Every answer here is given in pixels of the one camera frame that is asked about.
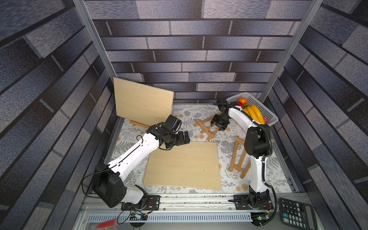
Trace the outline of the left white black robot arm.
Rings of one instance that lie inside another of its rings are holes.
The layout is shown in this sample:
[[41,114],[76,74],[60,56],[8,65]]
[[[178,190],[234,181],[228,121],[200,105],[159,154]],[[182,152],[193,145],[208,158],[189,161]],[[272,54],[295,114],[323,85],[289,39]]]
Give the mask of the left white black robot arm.
[[138,142],[120,157],[96,166],[92,177],[93,191],[113,208],[119,203],[130,203],[137,209],[145,207],[148,193],[141,187],[124,184],[130,172],[150,153],[165,145],[165,150],[190,143],[187,131],[179,131],[182,121],[170,115],[165,122],[150,126]]

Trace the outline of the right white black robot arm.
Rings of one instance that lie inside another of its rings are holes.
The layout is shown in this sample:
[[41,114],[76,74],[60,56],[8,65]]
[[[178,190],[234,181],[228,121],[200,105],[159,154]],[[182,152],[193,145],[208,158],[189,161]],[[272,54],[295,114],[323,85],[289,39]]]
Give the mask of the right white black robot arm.
[[266,160],[272,155],[269,126],[251,118],[237,102],[219,99],[215,105],[218,106],[220,114],[213,117],[211,124],[215,124],[222,131],[227,128],[230,119],[233,119],[246,131],[244,150],[250,156],[252,176],[249,194],[246,198],[234,198],[231,202],[247,205],[255,210],[271,210],[274,205],[270,192],[274,192],[274,189],[265,179]]

